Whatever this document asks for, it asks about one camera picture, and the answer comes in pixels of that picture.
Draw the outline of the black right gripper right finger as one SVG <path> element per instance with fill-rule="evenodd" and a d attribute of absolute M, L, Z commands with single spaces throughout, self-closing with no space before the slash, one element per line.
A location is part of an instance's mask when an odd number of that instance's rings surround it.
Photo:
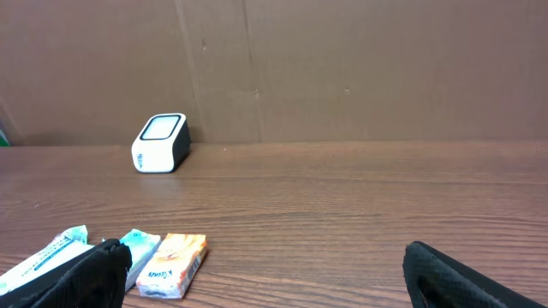
<path fill-rule="evenodd" d="M 402 268 L 413 308 L 545 308 L 421 241 Z"/>

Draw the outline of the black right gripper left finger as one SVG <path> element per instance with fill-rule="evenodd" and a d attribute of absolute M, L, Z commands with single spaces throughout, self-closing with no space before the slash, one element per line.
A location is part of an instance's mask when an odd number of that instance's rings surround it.
<path fill-rule="evenodd" d="M 120 308 L 132 266 L 128 246 L 106 240 L 1 297 L 8 308 Z"/>

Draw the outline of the teal tissue pack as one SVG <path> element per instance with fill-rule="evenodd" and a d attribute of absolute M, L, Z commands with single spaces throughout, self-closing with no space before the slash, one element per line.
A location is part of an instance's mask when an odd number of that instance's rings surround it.
<path fill-rule="evenodd" d="M 132 265 L 128 270 L 125 283 L 125 291 L 127 292 L 136 283 L 140 272 L 158 249 L 161 236 L 148 234 L 134 228 L 120 239 L 120 243 L 129 248 L 132 259 Z"/>

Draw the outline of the orange tissue pack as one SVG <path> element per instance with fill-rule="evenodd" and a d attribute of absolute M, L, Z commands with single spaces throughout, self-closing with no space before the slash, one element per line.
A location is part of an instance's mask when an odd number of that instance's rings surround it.
<path fill-rule="evenodd" d="M 207 253 L 204 234 L 167 234 L 140 272 L 140 297 L 182 299 Z"/>

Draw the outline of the teal wet wipes pack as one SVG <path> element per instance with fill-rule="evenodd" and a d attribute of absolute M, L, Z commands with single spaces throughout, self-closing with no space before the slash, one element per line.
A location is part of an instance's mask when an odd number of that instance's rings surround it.
<path fill-rule="evenodd" d="M 1 275 L 1 295 L 44 275 L 90 250 L 86 225 L 68 228 L 58 234 L 45 248 Z"/>

